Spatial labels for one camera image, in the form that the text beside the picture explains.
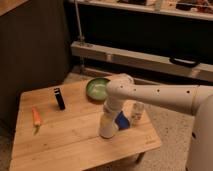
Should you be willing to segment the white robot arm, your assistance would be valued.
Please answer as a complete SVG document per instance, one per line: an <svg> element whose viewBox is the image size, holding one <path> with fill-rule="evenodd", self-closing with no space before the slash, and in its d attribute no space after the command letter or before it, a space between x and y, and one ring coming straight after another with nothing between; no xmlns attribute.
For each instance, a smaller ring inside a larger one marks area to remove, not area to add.
<svg viewBox="0 0 213 171"><path fill-rule="evenodd" d="M99 135L113 137L115 119L126 100L136 100L195 116L186 162L187 171L213 171L213 86L136 85L127 74L109 81Z"/></svg>

